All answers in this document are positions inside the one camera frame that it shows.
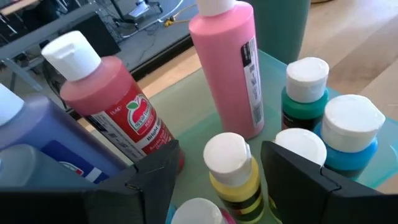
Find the pink paint bottle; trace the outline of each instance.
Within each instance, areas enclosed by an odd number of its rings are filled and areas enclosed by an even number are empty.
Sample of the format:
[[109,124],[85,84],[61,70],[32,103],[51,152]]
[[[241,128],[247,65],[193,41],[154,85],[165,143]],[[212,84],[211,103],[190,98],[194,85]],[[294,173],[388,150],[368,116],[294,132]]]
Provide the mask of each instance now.
[[226,132],[245,139],[264,127],[253,8],[236,0],[197,0],[193,43]]
[[[61,98],[130,160],[174,137],[117,57],[100,58],[79,31],[47,44],[42,55],[67,79]],[[180,153],[180,169],[183,167]]]

